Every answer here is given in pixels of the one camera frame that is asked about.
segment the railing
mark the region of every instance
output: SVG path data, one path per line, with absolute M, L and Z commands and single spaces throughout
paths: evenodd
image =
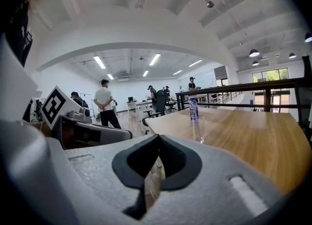
M 294 78 L 294 79 L 283 79 L 275 81 L 265 81 L 258 83 L 248 83 L 248 84 L 237 84 L 229 85 L 222 87 L 213 87 L 206 89 L 193 90 L 188 92 L 176 93 L 176 101 L 178 110 L 185 109 L 185 104 L 189 102 L 184 100 L 184 96 L 192 96 L 197 94 L 207 94 L 208 103 L 198 103 L 202 106 L 229 106 L 229 107 L 250 107 L 250 108 L 264 108 L 265 112 L 270 112 L 272 108 L 297 108 L 298 109 L 298 118 L 299 123 L 301 120 L 301 111 L 302 109 L 310 109 L 311 105 L 301 105 L 298 89 L 299 87 L 310 86 L 310 84 L 305 81 L 304 78 Z M 273 105 L 271 103 L 271 90 L 272 89 L 285 89 L 285 88 L 294 88 L 296 96 L 296 105 Z M 255 91 L 255 90 L 264 90 L 265 93 L 265 102 L 264 105 L 256 104 L 227 104 L 227 103 L 209 103 L 209 94 L 217 93 L 233 93 L 233 92 L 244 92 L 244 91 Z

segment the white t-shirt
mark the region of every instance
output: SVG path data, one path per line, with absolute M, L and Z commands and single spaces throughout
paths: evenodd
M 111 90 L 107 89 L 106 87 L 101 87 L 96 91 L 96 94 L 94 95 L 94 99 L 98 101 L 101 105 L 105 104 L 109 98 L 112 97 Z M 113 107 L 111 104 L 108 104 L 104 107 L 104 111 L 112 110 Z

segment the black pants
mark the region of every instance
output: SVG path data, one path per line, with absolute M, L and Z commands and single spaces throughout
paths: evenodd
M 108 126 L 108 121 L 114 126 L 114 128 L 121 129 L 118 119 L 114 110 L 108 110 L 100 112 L 101 123 L 103 126 Z

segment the white ceiling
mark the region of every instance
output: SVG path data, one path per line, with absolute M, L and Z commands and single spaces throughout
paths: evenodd
M 252 68 L 254 59 L 249 51 L 256 48 L 267 56 L 259 67 L 276 65 L 290 61 L 290 52 L 299 60 L 311 49 L 303 41 L 307 31 L 300 13 L 291 0 L 211 0 L 214 8 L 206 7 L 206 0 L 37 0 L 36 13 L 32 13 L 31 26 L 40 39 L 62 21 L 72 20 L 82 13 L 95 8 L 117 5 L 130 9 L 142 8 L 146 11 L 170 11 L 177 18 L 196 21 L 203 29 L 215 32 L 237 59 L 240 70 Z M 177 70 L 189 70 L 190 62 L 198 58 L 185 54 L 161 51 L 162 56 L 150 70 L 148 77 L 170 77 Z M 130 74 L 141 77 L 155 55 L 153 50 L 123 49 L 102 51 L 107 72 L 113 75 Z M 92 59 L 93 54 L 76 57 L 73 63 Z M 94 62 L 87 62 L 85 68 L 99 78 L 106 74 Z
M 149 66 L 156 53 L 161 54 L 161 56 L 153 66 Z M 100 68 L 93 59 L 94 55 L 101 58 L 106 69 Z M 131 78 L 142 79 L 146 70 L 149 71 L 146 78 L 178 77 L 180 74 L 196 69 L 207 62 L 206 59 L 202 59 L 203 61 L 200 63 L 189 67 L 200 59 L 202 58 L 172 51 L 115 49 L 81 55 L 70 61 L 87 72 L 92 72 L 92 75 L 97 79 L 108 78 L 107 74 L 111 74 L 114 78 L 130 76 Z M 179 70 L 182 72 L 174 76 L 173 74 Z

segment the man in white shirt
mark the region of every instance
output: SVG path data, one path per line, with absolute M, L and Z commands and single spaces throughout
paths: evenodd
M 96 91 L 94 103 L 98 106 L 101 122 L 103 126 L 108 126 L 108 121 L 117 129 L 121 129 L 118 119 L 115 115 L 111 102 L 113 101 L 112 92 L 108 89 L 109 81 L 103 79 L 102 87 Z

